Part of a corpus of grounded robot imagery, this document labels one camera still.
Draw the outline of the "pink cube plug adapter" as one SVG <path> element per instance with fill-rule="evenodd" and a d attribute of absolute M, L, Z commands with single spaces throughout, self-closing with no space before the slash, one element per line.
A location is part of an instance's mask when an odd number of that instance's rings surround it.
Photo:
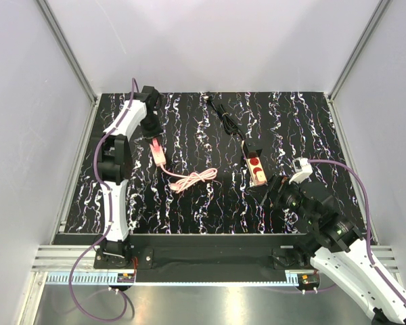
<path fill-rule="evenodd" d="M 266 177 L 265 177 L 265 173 L 263 170 L 258 170 L 254 174 L 255 174 L 255 178 L 256 178 L 257 182 L 266 182 Z"/>

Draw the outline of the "white pink power strip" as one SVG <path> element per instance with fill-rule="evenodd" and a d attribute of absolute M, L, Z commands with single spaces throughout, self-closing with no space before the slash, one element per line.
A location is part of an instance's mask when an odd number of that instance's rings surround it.
<path fill-rule="evenodd" d="M 162 146 L 156 138 L 152 139 L 152 142 L 150 143 L 150 149 L 155 165 L 157 167 L 163 167 L 166 164 L 166 158 Z"/>

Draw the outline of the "black smart plug adapter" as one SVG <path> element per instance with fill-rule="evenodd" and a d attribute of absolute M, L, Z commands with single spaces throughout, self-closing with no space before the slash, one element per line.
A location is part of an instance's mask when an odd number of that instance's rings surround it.
<path fill-rule="evenodd" d="M 260 156 L 263 150 L 259 142 L 255 142 L 252 140 L 246 140 L 243 147 L 245 154 L 256 154 L 257 156 Z"/>

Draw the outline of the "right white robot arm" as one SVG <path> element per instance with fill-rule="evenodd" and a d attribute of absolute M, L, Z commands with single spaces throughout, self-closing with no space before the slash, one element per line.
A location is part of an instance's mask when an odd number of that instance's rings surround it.
<path fill-rule="evenodd" d="M 352 298 L 372 324 L 406 324 L 406 290 L 375 257 L 354 221 L 336 208 L 322 183 L 273 176 L 249 193 L 262 207 L 293 212 L 307 232 L 291 248 L 275 248 L 276 269 L 315 269 Z"/>

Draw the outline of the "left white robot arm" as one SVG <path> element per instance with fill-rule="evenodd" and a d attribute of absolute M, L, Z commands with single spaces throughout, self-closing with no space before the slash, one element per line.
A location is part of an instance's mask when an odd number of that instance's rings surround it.
<path fill-rule="evenodd" d="M 104 129 L 95 147 L 93 170 L 104 200 L 104 231 L 96 262 L 124 268 L 131 265 L 130 233 L 127 223 L 126 191 L 132 173 L 130 139 L 140 127 L 144 140 L 159 148 L 163 129 L 156 114 L 160 93 L 153 86 L 141 91 L 134 85 L 130 98 L 113 122 Z"/>

